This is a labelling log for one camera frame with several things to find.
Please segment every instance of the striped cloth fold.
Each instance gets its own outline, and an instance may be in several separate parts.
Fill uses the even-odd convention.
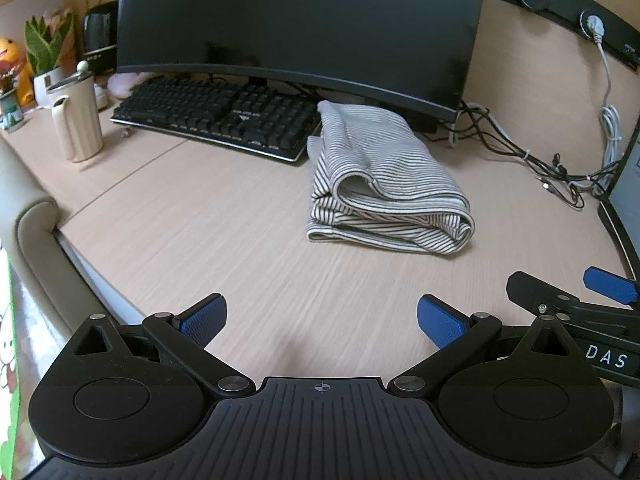
[[[399,115],[322,101],[309,137],[311,241],[451,254],[474,233],[469,202]]]

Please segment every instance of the white plant pot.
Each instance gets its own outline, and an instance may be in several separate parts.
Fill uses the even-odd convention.
[[[33,79],[33,93],[36,96],[38,106],[51,108],[51,104],[49,104],[49,97],[47,96],[47,85],[45,82],[45,78],[47,76],[50,79],[48,82],[49,86],[55,85],[65,78],[65,71],[62,70],[61,66],[59,66],[58,68],[54,68],[51,72],[39,75]]]

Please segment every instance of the yellow figurine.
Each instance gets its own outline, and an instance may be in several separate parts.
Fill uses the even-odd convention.
[[[0,38],[0,70],[8,72],[17,65],[24,64],[18,73],[18,102],[20,106],[33,101],[33,87],[31,86],[31,67],[20,55],[20,47],[14,40]]]

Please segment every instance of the keyboard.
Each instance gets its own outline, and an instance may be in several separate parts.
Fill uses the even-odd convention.
[[[264,85],[160,76],[136,87],[111,121],[295,162],[321,124],[317,103]]]

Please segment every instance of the white cloth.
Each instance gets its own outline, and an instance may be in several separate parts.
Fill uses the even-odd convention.
[[[311,241],[350,240],[451,254],[474,233],[469,202],[399,115],[322,101],[313,162]]]

